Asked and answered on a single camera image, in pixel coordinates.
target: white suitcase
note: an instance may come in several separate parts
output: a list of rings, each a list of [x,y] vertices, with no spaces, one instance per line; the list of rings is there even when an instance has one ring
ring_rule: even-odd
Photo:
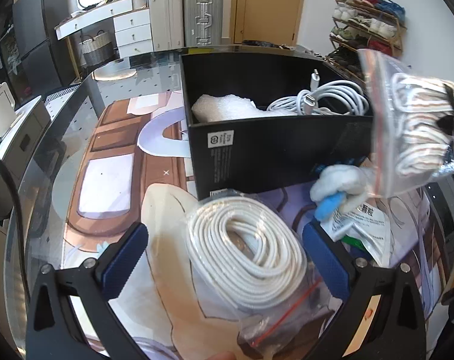
[[[183,0],[149,0],[154,51],[184,47]]]

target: coiled white cord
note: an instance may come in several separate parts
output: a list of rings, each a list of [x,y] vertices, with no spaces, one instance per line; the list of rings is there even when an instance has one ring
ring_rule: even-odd
[[[283,109],[298,115],[307,115],[307,106],[313,107],[311,115],[340,115],[327,107],[319,108],[319,100],[323,98],[336,99],[344,104],[348,109],[344,115],[364,115],[369,110],[369,103],[359,85],[348,80],[337,80],[321,85],[313,91],[304,89],[297,96],[275,100],[267,107],[267,111]]]
[[[212,200],[187,222],[189,257],[205,281],[236,309],[274,307],[300,285],[305,252],[281,218],[243,196]],[[229,237],[237,233],[254,254],[249,259]]]
[[[396,138],[401,140],[396,172],[402,176],[435,172],[445,162],[453,137],[444,133],[437,122],[454,111],[444,84],[454,90],[451,81],[404,73],[392,76]]]

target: black box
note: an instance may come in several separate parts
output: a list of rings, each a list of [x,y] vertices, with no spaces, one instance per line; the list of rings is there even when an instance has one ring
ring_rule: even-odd
[[[320,85],[345,79],[321,59],[289,50],[201,50],[181,57],[199,199],[224,188],[255,193],[310,181],[324,166],[359,165],[369,155],[372,116],[282,116],[199,123],[191,107],[204,94],[235,94],[266,109],[273,100],[308,89],[314,69],[320,74]],[[346,111],[335,105],[328,106],[336,112]]]

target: woven basket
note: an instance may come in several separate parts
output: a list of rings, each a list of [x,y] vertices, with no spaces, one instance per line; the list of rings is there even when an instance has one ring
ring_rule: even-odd
[[[114,57],[114,46],[108,32],[99,31],[96,37],[82,39],[82,54],[87,66],[111,61]]]

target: blue gripper pad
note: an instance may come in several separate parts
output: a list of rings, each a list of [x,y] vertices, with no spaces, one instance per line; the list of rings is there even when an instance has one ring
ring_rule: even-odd
[[[123,245],[116,250],[101,276],[101,292],[105,300],[117,298],[127,283],[135,265],[147,248],[149,242],[147,227],[138,223],[128,239],[124,240],[122,237],[118,243],[121,242]]]
[[[311,223],[304,226],[302,243],[330,293],[345,302],[350,294],[349,275]]]

